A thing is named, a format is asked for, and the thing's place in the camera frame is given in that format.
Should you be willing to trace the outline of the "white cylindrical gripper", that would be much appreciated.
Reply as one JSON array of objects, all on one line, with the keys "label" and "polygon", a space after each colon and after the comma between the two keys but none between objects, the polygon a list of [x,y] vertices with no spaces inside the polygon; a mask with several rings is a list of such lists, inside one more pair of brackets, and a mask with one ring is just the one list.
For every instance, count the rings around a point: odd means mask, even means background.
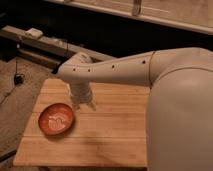
[{"label": "white cylindrical gripper", "polygon": [[72,107],[74,111],[80,109],[79,104],[88,103],[87,105],[96,111],[96,106],[92,101],[92,90],[88,83],[70,84],[70,97],[73,102]]}]

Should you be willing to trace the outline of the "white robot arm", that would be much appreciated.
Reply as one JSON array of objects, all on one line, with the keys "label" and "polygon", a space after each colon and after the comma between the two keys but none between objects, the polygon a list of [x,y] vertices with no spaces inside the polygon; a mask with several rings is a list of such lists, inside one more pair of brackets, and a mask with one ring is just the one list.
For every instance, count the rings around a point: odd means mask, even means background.
[{"label": "white robot arm", "polygon": [[159,50],[99,63],[80,52],[57,75],[77,104],[92,100],[91,82],[150,87],[148,170],[213,171],[213,51]]}]

